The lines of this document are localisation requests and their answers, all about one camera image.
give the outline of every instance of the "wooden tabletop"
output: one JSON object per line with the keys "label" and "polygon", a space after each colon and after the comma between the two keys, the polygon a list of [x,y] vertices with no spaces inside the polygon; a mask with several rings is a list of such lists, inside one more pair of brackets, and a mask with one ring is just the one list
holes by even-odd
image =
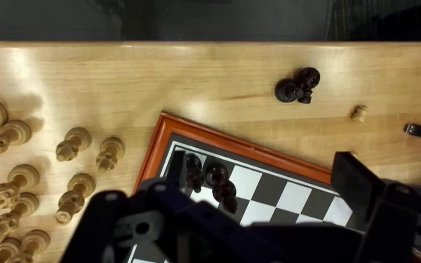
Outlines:
{"label": "wooden tabletop", "polygon": [[[305,66],[321,72],[311,104],[277,101],[276,82]],[[161,111],[327,168],[334,152],[355,151],[380,177],[421,183],[421,138],[402,131],[421,124],[421,43],[0,42],[0,102],[33,131],[0,155],[0,183],[18,164],[40,172],[31,191],[40,208],[13,234],[50,234],[39,263],[59,260],[80,218],[66,226],[53,219],[70,178],[83,172],[96,192],[131,193]],[[361,104],[366,121],[352,122]],[[77,126],[92,146],[60,163],[56,145]],[[100,174],[95,157],[109,136],[126,152]]]}

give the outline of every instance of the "wooden table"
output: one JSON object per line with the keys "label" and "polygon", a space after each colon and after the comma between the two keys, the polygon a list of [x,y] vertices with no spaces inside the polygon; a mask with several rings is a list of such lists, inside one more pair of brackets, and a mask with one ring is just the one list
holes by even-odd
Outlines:
{"label": "wooden table", "polygon": [[[312,103],[279,103],[276,82],[305,66],[321,72]],[[421,139],[402,131],[421,123],[421,43],[0,42],[0,102],[34,132],[0,155],[0,183],[18,164],[41,174],[40,208],[13,235],[50,233],[39,263],[59,260],[80,218],[53,219],[70,178],[84,172],[96,191],[130,193],[162,110],[327,168],[335,151],[353,150],[381,177],[421,183]],[[349,120],[359,104],[369,107],[363,124]],[[92,146],[59,163],[56,145],[76,126]],[[99,174],[95,157],[112,135],[126,153]]]}

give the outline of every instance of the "black chess piece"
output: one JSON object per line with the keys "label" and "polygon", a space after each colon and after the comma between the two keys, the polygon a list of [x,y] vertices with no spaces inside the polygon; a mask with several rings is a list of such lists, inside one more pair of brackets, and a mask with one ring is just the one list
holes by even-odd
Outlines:
{"label": "black chess piece", "polygon": [[201,186],[204,184],[204,174],[201,171],[201,160],[194,153],[186,155],[186,169],[186,186],[199,193]]}
{"label": "black chess piece", "polygon": [[283,79],[276,85],[274,91],[277,100],[283,103],[291,103],[292,101],[303,97],[303,90],[296,81],[291,79]]}
{"label": "black chess piece", "polygon": [[212,188],[212,195],[214,198],[222,204],[224,210],[229,213],[236,213],[238,202],[237,202],[237,189],[229,180],[220,181],[214,188]]}
{"label": "black chess piece", "polygon": [[315,88],[321,80],[321,74],[314,67],[306,67],[300,71],[297,76],[297,82],[303,89],[303,97],[299,98],[300,103],[310,104],[312,89]]}
{"label": "black chess piece", "polygon": [[221,163],[211,163],[206,169],[206,182],[214,188],[220,181],[228,180],[228,170]]}

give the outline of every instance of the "chessboard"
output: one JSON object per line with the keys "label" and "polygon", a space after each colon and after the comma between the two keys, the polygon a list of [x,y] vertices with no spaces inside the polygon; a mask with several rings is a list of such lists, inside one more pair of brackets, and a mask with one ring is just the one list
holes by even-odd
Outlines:
{"label": "chessboard", "polygon": [[[212,187],[206,180],[199,193],[189,187],[184,192],[195,202],[210,203],[241,226],[256,222],[277,225],[318,222],[357,230],[364,227],[329,184],[176,133],[167,136],[166,147],[154,177],[165,179],[170,160],[176,151],[184,151],[187,156],[197,156],[204,173],[215,164],[227,169],[229,180],[236,188],[236,213],[224,210],[222,204],[214,198]],[[166,262],[165,256],[154,243],[136,245],[131,259],[133,263]]]}

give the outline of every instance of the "wooden chessboard frame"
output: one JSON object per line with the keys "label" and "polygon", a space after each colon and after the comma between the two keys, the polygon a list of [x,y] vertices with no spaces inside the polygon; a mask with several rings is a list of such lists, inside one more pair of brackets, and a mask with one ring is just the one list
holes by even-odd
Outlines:
{"label": "wooden chessboard frame", "polygon": [[331,171],[329,169],[162,112],[139,171],[134,193],[142,181],[154,178],[157,175],[162,156],[165,154],[168,141],[173,133],[306,178],[331,184]]}

